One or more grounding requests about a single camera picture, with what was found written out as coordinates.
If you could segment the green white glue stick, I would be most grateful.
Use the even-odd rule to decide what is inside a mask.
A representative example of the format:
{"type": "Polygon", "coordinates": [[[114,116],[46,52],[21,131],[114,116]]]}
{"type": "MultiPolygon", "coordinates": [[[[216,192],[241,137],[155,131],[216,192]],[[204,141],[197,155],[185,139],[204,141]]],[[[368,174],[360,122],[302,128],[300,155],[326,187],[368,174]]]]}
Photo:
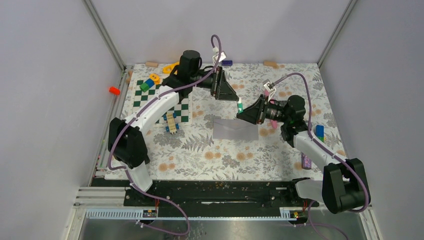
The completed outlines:
{"type": "Polygon", "coordinates": [[[243,101],[241,98],[239,98],[237,101],[237,112],[242,113],[243,111],[244,111],[243,101]]]}

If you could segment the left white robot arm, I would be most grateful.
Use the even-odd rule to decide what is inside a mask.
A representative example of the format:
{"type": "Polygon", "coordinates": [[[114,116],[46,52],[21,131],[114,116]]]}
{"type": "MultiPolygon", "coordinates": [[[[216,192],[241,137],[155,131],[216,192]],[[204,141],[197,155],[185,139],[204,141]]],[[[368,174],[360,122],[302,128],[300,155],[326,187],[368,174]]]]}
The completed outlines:
{"type": "Polygon", "coordinates": [[[199,52],[184,51],[179,63],[163,80],[153,98],[125,119],[115,117],[109,123],[107,167],[114,170],[112,158],[120,162],[120,169],[127,172],[130,185],[138,189],[136,199],[144,206],[155,200],[155,192],[150,188],[153,180],[147,170],[150,158],[145,135],[156,121],[181,103],[192,92],[193,87],[208,89],[216,100],[238,102],[240,99],[226,80],[224,70],[218,66],[223,52],[218,49],[215,52],[214,66],[205,71],[201,68],[202,58],[199,52]]]}

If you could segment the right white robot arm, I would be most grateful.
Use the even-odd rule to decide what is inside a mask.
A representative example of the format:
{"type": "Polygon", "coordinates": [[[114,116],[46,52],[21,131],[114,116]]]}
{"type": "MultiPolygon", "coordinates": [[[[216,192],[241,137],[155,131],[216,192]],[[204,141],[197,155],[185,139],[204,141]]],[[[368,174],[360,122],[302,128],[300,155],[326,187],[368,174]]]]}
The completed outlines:
{"type": "Polygon", "coordinates": [[[329,150],[304,120],[305,105],[304,98],[298,95],[290,96],[287,101],[270,103],[262,94],[236,117],[255,125],[264,123],[266,119],[280,122],[283,140],[306,155],[322,171],[322,180],[306,177],[293,181],[294,188],[286,193],[291,205],[299,206],[309,199],[323,203],[333,214],[364,211],[371,196],[362,161],[347,159],[329,150]]]}

